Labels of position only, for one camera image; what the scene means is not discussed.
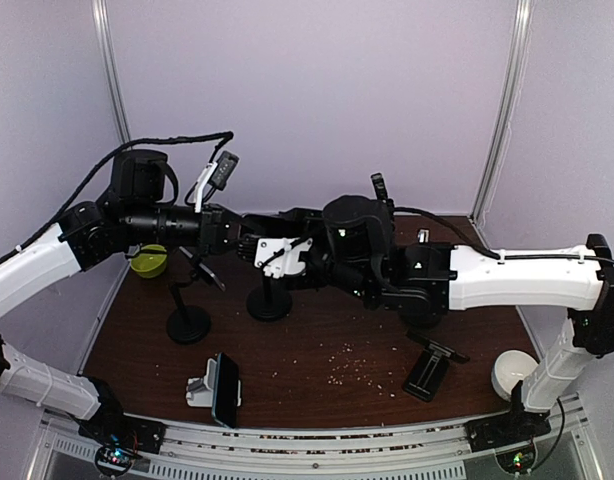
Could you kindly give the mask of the black folding phone stand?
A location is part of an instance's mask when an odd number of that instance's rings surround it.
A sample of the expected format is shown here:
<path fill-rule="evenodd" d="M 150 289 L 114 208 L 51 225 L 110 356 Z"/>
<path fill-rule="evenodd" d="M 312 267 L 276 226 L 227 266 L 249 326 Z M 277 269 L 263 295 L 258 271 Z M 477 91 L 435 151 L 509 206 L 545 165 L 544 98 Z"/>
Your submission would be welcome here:
<path fill-rule="evenodd" d="M 470 357 L 414 330 L 407 332 L 407 338 L 421 345 L 423 351 L 404 380 L 402 390 L 429 403 L 435 398 L 450 363 L 466 364 Z"/>

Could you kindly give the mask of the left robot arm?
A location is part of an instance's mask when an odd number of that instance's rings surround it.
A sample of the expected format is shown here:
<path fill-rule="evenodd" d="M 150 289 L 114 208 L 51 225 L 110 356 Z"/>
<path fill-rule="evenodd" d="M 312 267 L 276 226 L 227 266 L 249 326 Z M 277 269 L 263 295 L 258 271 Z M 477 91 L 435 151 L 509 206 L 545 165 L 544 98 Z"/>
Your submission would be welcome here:
<path fill-rule="evenodd" d="M 221 190 L 238 162 L 225 151 L 231 131 L 198 136 L 139 138 L 94 164 L 56 213 L 27 240 L 0 258 L 0 319 L 42 290 L 86 272 L 133 247 L 157 243 L 194 249 L 192 270 L 226 252 L 237 214 L 210 203 L 205 187 Z M 164 185 L 179 188 L 164 146 L 214 142 L 195 183 L 195 199 L 164 200 Z M 0 336 L 0 393 L 89 423 L 110 444 L 124 442 L 131 424 L 102 380 L 78 377 L 30 358 Z"/>

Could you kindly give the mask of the grey smartphone on left stand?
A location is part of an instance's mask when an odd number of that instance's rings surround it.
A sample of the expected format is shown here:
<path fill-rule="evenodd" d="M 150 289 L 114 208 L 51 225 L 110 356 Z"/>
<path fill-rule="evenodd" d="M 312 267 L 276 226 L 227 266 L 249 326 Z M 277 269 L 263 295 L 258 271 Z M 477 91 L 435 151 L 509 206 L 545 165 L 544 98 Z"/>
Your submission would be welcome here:
<path fill-rule="evenodd" d="M 225 283 L 204 263 L 201 256 L 186 247 L 179 247 L 178 250 L 184 256 L 190 267 L 187 284 L 191 285 L 195 282 L 203 281 L 207 285 L 217 287 L 222 292 L 226 291 Z"/>

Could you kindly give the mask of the black gooseneck stand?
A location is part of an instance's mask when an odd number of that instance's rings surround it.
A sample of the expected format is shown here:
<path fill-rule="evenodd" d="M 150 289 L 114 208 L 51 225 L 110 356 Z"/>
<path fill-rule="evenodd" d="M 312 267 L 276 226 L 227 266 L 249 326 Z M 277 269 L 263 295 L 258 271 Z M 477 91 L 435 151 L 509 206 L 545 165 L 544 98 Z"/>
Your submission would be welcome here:
<path fill-rule="evenodd" d="M 169 315 L 166 322 L 166 333 L 176 344 L 191 345 L 203 340 L 210 332 L 211 318 L 207 311 L 201 307 L 187 305 L 181 291 L 190 287 L 198 275 L 189 274 L 185 281 L 175 281 L 169 285 L 169 291 L 173 298 L 175 309 Z"/>
<path fill-rule="evenodd" d="M 436 312 L 404 312 L 398 314 L 399 319 L 411 329 L 431 329 L 437 326 L 443 318 Z"/>

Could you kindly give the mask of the silver smartphone on right stand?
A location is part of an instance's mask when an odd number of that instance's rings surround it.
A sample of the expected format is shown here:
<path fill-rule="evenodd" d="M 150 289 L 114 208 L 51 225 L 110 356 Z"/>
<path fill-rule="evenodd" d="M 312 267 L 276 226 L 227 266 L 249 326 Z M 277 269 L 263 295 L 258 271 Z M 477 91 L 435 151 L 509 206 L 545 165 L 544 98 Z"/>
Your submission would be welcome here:
<path fill-rule="evenodd" d="M 419 244 L 424 244 L 429 242 L 430 232 L 428 229 L 421 228 L 417 232 L 417 242 Z"/>

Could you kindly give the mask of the black right gooseneck stand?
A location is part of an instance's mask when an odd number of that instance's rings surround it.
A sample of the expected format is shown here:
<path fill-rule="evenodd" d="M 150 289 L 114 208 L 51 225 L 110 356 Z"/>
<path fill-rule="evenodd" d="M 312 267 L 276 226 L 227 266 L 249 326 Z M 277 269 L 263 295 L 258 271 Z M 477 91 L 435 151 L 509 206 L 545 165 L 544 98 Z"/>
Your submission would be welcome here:
<path fill-rule="evenodd" d="M 436 312 L 404 312 L 398 314 L 399 319 L 411 329 L 431 329 L 437 326 L 443 318 Z"/>

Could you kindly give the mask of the blue smartphone on white stand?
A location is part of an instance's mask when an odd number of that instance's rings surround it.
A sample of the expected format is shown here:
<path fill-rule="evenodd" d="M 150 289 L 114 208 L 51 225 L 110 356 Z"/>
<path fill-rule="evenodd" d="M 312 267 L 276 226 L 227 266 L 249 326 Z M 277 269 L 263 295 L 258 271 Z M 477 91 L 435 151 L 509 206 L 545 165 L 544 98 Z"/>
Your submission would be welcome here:
<path fill-rule="evenodd" d="M 217 357 L 212 404 L 213 420 L 226 428 L 237 427 L 239 403 L 239 367 L 228 355 Z"/>

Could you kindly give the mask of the white folding phone stand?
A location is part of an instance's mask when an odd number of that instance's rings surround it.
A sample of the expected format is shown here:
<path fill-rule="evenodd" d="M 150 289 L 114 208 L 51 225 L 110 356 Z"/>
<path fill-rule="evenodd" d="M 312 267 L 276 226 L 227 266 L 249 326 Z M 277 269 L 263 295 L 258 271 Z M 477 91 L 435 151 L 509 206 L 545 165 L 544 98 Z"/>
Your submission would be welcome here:
<path fill-rule="evenodd" d="M 214 381 L 216 376 L 216 358 L 209 358 L 206 362 L 205 373 L 202 377 L 187 379 L 186 402 L 190 407 L 209 408 L 213 404 Z M 241 380 L 239 369 L 239 403 L 241 406 Z"/>

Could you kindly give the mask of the green bowl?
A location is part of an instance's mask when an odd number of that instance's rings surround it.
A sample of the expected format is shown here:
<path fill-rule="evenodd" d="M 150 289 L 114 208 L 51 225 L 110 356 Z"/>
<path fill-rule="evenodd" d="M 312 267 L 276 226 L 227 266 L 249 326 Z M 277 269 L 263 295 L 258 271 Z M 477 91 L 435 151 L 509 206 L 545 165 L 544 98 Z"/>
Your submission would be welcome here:
<path fill-rule="evenodd" d="M 143 279 L 163 274 L 168 265 L 168 252 L 157 244 L 141 246 L 129 260 L 130 269 Z"/>

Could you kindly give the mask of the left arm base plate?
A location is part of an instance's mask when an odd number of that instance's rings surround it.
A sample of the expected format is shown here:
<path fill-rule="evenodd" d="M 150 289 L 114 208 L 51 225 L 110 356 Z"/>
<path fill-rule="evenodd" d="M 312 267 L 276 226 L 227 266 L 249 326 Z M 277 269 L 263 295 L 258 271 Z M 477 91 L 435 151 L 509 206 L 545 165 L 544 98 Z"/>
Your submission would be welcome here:
<path fill-rule="evenodd" d="M 81 436 L 130 453 L 158 454 L 166 433 L 164 423 L 132 416 L 124 416 L 114 426 L 79 419 L 76 423 Z"/>

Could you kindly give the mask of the left aluminium frame post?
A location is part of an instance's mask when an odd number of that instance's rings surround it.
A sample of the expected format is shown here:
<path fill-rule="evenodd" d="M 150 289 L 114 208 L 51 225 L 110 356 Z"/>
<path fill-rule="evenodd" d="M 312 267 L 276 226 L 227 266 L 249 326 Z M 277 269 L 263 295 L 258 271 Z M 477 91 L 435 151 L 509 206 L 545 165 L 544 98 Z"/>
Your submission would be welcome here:
<path fill-rule="evenodd" d="M 108 5 L 105 0 L 92 0 L 91 4 L 94 28 L 110 96 L 114 124 L 119 141 L 125 143 L 131 139 L 131 133 L 116 65 Z"/>

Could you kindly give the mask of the aluminium frame post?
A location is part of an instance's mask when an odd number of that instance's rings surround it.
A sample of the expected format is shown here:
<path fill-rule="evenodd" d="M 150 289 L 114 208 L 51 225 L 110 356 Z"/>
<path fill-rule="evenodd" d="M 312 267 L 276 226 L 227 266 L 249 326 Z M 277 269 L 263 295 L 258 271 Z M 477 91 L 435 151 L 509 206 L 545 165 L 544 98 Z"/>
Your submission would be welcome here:
<path fill-rule="evenodd" d="M 533 10 L 534 1 L 521 0 L 516 2 L 514 25 L 498 112 L 471 214 L 473 222 L 479 228 L 484 227 L 486 215 L 491 209 L 508 142 L 511 138 L 511 122 L 521 93 Z"/>
<path fill-rule="evenodd" d="M 131 139 L 131 133 L 116 65 L 108 5 L 105 0 L 92 0 L 91 4 L 94 28 L 110 96 L 114 124 L 119 141 L 125 143 Z"/>

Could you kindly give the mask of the right aluminium frame post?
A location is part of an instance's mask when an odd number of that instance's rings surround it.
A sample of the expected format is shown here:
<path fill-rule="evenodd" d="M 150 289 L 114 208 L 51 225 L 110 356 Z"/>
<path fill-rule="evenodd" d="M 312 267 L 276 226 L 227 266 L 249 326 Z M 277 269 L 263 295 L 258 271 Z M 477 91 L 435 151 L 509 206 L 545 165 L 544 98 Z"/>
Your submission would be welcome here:
<path fill-rule="evenodd" d="M 471 214 L 473 222 L 479 228 L 484 227 L 486 215 L 491 209 L 508 142 L 511 138 L 511 122 L 521 93 L 533 10 L 534 1 L 521 0 L 516 2 L 514 25 L 498 112 Z"/>

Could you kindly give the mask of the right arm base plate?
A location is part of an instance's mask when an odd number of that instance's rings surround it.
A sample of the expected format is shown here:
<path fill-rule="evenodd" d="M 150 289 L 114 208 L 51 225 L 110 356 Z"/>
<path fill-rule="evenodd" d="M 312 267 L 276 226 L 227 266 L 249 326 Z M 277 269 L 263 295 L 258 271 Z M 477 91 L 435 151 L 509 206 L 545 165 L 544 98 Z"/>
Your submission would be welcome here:
<path fill-rule="evenodd" d="M 529 441 L 551 432 L 546 415 L 535 413 L 513 414 L 511 411 L 465 425 L 466 437 L 472 452 L 498 449 Z"/>

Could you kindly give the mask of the front aluminium rail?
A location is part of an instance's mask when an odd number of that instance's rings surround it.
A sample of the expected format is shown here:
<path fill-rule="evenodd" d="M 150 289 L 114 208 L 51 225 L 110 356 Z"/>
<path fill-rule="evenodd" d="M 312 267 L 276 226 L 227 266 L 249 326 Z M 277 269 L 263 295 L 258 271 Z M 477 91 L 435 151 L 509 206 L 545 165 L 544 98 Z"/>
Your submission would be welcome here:
<path fill-rule="evenodd" d="M 123 479 L 513 479 L 512 459 L 535 453 L 530 479 L 614 479 L 575 398 L 545 437 L 475 451 L 462 420 L 333 430 L 240 429 L 168 421 L 159 449 L 142 451 Z"/>

